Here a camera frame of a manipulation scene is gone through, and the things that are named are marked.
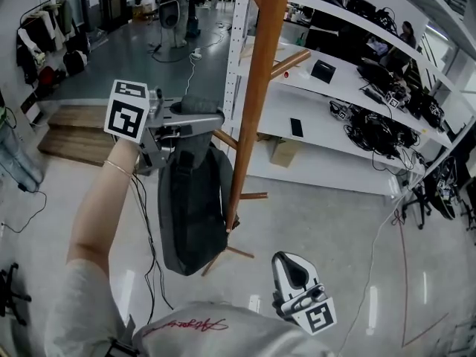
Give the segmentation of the person's white shirt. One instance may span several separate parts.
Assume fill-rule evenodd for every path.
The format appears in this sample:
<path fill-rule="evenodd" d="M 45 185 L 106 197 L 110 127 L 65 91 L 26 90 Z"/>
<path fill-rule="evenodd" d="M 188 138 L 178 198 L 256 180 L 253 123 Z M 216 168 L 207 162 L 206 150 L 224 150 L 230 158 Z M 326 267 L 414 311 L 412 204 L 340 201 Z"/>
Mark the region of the person's white shirt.
<path fill-rule="evenodd" d="M 192 302 L 140 329 L 125 324 L 104 271 L 65 267 L 45 331 L 46 357 L 325 357 L 300 327 L 226 304 Z"/>

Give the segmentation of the wooden step platform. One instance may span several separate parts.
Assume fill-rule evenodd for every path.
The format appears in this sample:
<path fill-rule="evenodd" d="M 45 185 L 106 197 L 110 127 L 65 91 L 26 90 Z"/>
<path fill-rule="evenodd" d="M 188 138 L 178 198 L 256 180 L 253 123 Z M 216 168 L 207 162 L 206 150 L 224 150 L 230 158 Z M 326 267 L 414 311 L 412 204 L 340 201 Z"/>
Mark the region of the wooden step platform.
<path fill-rule="evenodd" d="M 61 106 L 48 120 L 38 150 L 46 155 L 102 166 L 115 142 L 103 131 L 105 106 Z"/>

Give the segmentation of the black bag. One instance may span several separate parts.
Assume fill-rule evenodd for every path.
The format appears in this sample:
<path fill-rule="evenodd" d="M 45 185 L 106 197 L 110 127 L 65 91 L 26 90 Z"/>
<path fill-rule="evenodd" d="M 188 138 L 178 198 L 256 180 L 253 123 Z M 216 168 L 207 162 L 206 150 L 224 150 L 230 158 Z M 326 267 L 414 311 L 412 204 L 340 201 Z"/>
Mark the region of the black bag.
<path fill-rule="evenodd" d="M 82 72 L 87 66 L 87 56 L 82 51 L 67 51 L 63 56 L 63 63 L 69 76 Z"/>

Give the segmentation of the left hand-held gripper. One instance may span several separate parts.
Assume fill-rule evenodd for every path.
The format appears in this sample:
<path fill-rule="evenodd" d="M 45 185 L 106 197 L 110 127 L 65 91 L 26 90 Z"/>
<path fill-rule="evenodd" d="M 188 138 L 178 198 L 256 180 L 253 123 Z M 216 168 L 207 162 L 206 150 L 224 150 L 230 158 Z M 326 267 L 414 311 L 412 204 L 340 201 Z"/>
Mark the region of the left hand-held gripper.
<path fill-rule="evenodd" d="M 145 83 L 115 80 L 109 95 L 104 132 L 132 142 L 139 154 L 138 172 L 146 175 L 165 167 L 172 153 L 171 142 L 161 139 L 166 129 L 177 135 L 201 135 L 220 129 L 225 121 L 220 111 L 180 112 L 181 101 L 165 106 L 161 93 L 157 89 L 150 90 Z"/>

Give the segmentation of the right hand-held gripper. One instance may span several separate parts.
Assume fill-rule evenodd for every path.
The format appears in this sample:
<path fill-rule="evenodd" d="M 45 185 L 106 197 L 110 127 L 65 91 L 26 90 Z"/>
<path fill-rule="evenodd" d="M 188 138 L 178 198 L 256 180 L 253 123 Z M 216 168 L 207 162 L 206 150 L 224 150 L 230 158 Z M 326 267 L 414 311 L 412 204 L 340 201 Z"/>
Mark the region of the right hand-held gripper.
<path fill-rule="evenodd" d="M 272 257 L 271 267 L 277 290 L 273 293 L 273 307 L 280 318 L 310 335 L 337 324 L 333 299 L 319 283 L 313 264 L 296 254 L 281 251 Z M 298 295 L 298 289 L 305 291 Z"/>

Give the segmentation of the person's left forearm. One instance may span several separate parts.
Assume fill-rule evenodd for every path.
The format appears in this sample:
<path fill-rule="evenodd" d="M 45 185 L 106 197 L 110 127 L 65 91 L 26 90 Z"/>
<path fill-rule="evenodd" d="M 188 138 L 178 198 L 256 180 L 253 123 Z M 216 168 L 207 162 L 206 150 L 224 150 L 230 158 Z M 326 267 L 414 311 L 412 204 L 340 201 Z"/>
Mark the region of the person's left forearm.
<path fill-rule="evenodd" d="M 88 260 L 109 274 L 109 253 L 137 158 L 131 141 L 121 138 L 112 148 L 74 218 L 68 262 Z"/>

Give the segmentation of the wooden coat rack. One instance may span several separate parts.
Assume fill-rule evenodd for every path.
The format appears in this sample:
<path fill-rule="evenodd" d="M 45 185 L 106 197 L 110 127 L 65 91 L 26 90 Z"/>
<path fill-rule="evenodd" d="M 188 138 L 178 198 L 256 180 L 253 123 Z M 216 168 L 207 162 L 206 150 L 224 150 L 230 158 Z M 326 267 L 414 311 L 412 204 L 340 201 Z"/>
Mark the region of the wooden coat rack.
<path fill-rule="evenodd" d="M 254 0 L 254 2 L 259 10 L 259 20 L 251 54 L 239 138 L 235 140 L 221 129 L 213 132 L 217 139 L 236 151 L 231 197 L 226 216 L 226 231 L 228 233 L 232 232 L 241 199 L 266 199 L 268 197 L 266 193 L 243 193 L 242 191 L 254 142 L 257 138 L 257 129 L 268 85 L 274 78 L 285 74 L 290 68 L 311 57 L 310 51 L 303 49 L 276 62 L 274 57 L 288 0 Z"/>

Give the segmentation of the small black box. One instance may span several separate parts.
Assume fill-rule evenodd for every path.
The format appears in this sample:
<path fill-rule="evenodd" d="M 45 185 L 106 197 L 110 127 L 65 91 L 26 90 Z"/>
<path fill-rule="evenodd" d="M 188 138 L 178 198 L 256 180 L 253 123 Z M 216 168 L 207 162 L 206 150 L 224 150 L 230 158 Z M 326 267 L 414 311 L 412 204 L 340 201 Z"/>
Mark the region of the small black box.
<path fill-rule="evenodd" d="M 311 71 L 311 76 L 330 84 L 335 73 L 336 67 L 318 59 Z"/>

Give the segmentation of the clothes rail with garments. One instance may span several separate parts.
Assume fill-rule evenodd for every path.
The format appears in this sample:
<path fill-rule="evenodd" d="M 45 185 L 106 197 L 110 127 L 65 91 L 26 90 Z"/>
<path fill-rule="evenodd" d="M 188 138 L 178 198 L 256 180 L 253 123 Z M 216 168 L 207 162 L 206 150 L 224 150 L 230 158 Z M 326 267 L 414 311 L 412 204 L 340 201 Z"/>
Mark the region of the clothes rail with garments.
<path fill-rule="evenodd" d="M 16 64 L 29 86 L 39 86 L 45 67 L 55 70 L 55 84 L 70 77 L 63 63 L 67 51 L 89 53 L 89 39 L 73 17 L 70 0 L 45 1 L 25 12 L 16 33 Z"/>

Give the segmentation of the red bag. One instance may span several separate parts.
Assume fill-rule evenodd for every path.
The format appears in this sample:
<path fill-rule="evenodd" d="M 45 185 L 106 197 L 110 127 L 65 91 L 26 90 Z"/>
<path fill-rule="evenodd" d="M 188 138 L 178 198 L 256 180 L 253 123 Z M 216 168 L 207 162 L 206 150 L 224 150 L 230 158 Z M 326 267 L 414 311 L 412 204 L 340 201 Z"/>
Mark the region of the red bag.
<path fill-rule="evenodd" d="M 40 86 L 52 87 L 55 84 L 55 70 L 50 66 L 45 66 L 38 74 Z"/>

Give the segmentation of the dark grey backpack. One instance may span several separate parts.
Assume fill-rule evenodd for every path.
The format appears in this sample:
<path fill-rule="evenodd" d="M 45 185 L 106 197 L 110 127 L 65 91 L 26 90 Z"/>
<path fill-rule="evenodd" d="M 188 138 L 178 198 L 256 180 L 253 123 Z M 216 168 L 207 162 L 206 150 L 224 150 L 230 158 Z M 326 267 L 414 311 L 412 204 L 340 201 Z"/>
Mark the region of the dark grey backpack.
<path fill-rule="evenodd" d="M 190 276 L 225 250 L 225 220 L 233 167 L 207 132 L 167 139 L 172 148 L 159 170 L 158 218 L 166 268 Z"/>

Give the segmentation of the black office chair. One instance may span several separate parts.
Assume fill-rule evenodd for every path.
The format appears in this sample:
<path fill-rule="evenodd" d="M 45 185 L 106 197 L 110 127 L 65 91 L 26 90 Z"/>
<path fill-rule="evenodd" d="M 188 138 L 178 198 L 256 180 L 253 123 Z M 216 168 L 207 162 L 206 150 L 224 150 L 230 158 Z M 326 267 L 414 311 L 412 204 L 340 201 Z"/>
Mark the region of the black office chair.
<path fill-rule="evenodd" d="M 414 199 L 406 201 L 402 205 L 401 219 L 406 222 L 408 208 L 412 205 L 417 205 L 420 212 L 420 223 L 418 229 L 422 230 L 425 226 L 425 218 L 431 215 L 432 209 L 430 207 L 431 200 L 435 197 L 436 185 L 433 183 L 424 182 L 414 187 L 411 192 Z"/>
<path fill-rule="evenodd" d="M 30 303 L 32 297 L 27 294 L 16 293 L 13 290 L 14 271 L 18 268 L 18 263 L 12 263 L 8 271 L 0 270 L 0 318 L 12 315 L 19 325 L 26 327 L 27 321 L 20 315 L 16 300 Z"/>

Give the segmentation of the white metal shelving unit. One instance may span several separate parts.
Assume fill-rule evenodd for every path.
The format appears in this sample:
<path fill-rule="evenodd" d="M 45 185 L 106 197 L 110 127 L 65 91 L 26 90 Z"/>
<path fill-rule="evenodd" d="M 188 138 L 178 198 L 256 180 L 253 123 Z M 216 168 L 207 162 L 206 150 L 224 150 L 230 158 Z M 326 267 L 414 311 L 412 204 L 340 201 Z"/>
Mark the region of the white metal shelving unit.
<path fill-rule="evenodd" d="M 254 36 L 248 36 L 248 16 L 251 0 L 236 0 L 232 22 L 231 42 L 228 55 L 227 78 L 225 82 L 225 127 L 230 127 L 235 135 L 239 135 L 241 125 L 245 123 L 243 109 L 245 94 L 248 87 L 249 70 L 254 47 Z M 431 0 L 437 6 L 435 22 L 445 30 L 450 39 L 459 46 L 460 50 L 476 60 L 476 32 L 469 30 L 457 18 L 449 6 L 438 0 Z M 296 4 L 310 4 L 313 8 L 322 9 L 339 19 L 355 24 L 362 29 L 383 36 L 389 42 L 396 44 L 397 39 L 377 25 L 358 17 L 354 13 L 339 12 L 336 7 L 317 0 L 288 0 Z M 404 0 L 405 3 L 415 2 L 417 8 L 424 8 L 423 0 Z M 284 140 L 300 142 L 297 153 L 289 167 L 271 163 L 274 143 L 255 141 L 246 176 L 275 179 L 300 184 L 330 187 L 340 190 L 351 190 L 361 193 L 371 193 L 382 196 L 397 197 L 402 194 L 401 186 L 392 173 L 387 170 L 377 171 L 376 167 L 393 167 L 403 170 L 405 166 L 400 160 L 390 160 L 384 156 L 359 149 L 352 145 L 351 140 L 344 134 L 343 125 L 339 120 L 332 119 L 329 109 L 324 110 L 324 104 L 333 99 L 337 103 L 351 103 L 354 106 L 375 112 L 386 118 L 392 114 L 393 120 L 414 130 L 423 141 L 432 140 L 450 148 L 453 143 L 449 137 L 430 129 L 423 119 L 416 119 L 399 109 L 384 107 L 359 90 L 364 86 L 363 79 L 357 71 L 357 66 L 350 62 L 309 51 L 310 57 L 294 65 L 284 77 L 284 71 L 268 83 L 263 110 L 260 116 L 257 132 L 274 135 Z M 322 60 L 335 66 L 335 72 L 329 83 L 311 77 L 315 62 Z M 303 137 L 292 134 L 291 118 L 300 120 Z"/>

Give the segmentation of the cardboard box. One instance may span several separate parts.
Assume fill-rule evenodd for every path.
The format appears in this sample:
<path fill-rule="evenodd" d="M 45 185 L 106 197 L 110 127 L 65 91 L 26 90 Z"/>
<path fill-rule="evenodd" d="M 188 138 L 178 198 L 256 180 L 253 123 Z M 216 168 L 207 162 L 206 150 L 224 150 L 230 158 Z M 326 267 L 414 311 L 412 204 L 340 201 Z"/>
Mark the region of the cardboard box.
<path fill-rule="evenodd" d="M 276 145 L 274 146 L 270 158 L 270 163 L 279 167 L 288 168 L 292 163 L 297 150 L 297 142 L 290 139 L 281 138 L 276 142 Z"/>

